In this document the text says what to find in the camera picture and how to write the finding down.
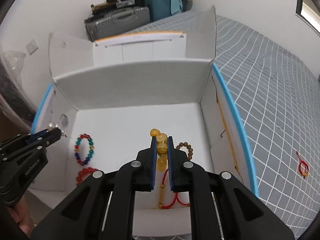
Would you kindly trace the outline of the person's left hand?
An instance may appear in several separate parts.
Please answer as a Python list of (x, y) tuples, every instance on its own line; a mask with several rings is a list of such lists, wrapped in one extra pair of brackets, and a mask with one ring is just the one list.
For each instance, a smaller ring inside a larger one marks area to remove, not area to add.
[(7, 207), (14, 221), (19, 225), (20, 229), (28, 236), (34, 229), (34, 223), (30, 215), (25, 196), (22, 196), (20, 201), (13, 207)]

